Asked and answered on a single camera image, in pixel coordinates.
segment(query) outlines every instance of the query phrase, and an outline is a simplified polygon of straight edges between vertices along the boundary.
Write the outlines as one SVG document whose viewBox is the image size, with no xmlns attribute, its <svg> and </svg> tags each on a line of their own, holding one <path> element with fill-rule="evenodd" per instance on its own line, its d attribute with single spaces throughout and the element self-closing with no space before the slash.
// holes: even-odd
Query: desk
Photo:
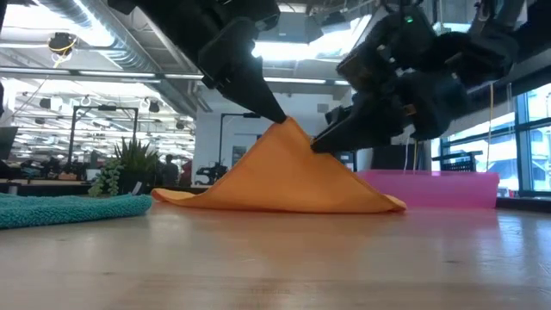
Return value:
<svg viewBox="0 0 551 310">
<path fill-rule="evenodd" d="M 0 232 L 0 309 L 548 309 L 551 218 L 156 206 Z"/>
</svg>

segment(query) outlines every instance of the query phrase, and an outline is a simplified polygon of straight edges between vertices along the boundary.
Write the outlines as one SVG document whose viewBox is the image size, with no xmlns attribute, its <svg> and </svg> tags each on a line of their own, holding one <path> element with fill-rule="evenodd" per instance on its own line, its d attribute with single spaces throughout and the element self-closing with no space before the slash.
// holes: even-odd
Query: teal towel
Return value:
<svg viewBox="0 0 551 310">
<path fill-rule="evenodd" d="M 144 214 L 151 205 L 148 195 L 97 199 L 0 194 L 0 229 L 136 216 Z"/>
</svg>

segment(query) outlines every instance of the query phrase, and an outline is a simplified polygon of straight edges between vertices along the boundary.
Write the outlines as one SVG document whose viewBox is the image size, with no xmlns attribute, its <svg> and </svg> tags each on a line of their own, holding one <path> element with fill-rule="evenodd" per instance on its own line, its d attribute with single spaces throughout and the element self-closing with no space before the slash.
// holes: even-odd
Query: potted plant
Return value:
<svg viewBox="0 0 551 310">
<path fill-rule="evenodd" d="M 146 184 L 155 171 L 158 160 L 157 152 L 149 152 L 149 143 L 142 145 L 136 139 L 127 142 L 122 139 L 122 148 L 115 146 L 115 155 L 121 161 L 124 169 L 119 179 L 119 188 L 122 194 L 131 192 L 137 182 Z"/>
<path fill-rule="evenodd" d="M 149 144 L 143 146 L 136 139 L 122 139 L 122 148 L 115 146 L 117 159 L 107 162 L 102 173 L 89 190 L 92 196 L 107 190 L 111 195 L 132 192 L 137 182 L 146 184 L 155 170 L 157 152 L 148 152 Z"/>
</svg>

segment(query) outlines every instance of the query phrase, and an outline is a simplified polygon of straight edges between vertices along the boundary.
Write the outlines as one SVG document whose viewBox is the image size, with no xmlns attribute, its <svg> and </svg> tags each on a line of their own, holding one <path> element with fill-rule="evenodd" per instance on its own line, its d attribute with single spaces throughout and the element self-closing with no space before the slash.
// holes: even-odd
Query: window frame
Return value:
<svg viewBox="0 0 551 310">
<path fill-rule="evenodd" d="M 541 118 L 535 121 L 529 121 L 529 100 L 528 92 L 517 95 L 513 98 L 516 105 L 515 120 L 512 126 L 502 127 L 492 130 L 492 137 L 500 137 L 508 134 L 514 134 L 517 144 L 517 175 L 518 175 L 518 195 L 520 197 L 551 196 L 551 190 L 536 191 L 532 176 L 531 163 L 531 138 L 530 131 L 542 127 L 551 126 L 551 117 Z M 462 145 L 475 141 L 487 139 L 488 132 L 475 134 L 461 139 L 449 141 L 448 138 L 440 139 L 440 154 L 450 154 L 451 146 Z"/>
</svg>

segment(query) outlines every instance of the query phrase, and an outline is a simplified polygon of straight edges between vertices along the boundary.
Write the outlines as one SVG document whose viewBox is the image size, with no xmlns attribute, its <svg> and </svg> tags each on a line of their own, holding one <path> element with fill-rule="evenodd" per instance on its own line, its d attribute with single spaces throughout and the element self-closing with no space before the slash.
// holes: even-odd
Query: orange cloth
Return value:
<svg viewBox="0 0 551 310">
<path fill-rule="evenodd" d="M 330 154 L 316 154 L 292 118 L 274 124 L 204 194 L 154 189 L 153 198 L 183 207 L 302 213 L 403 211 Z"/>
</svg>

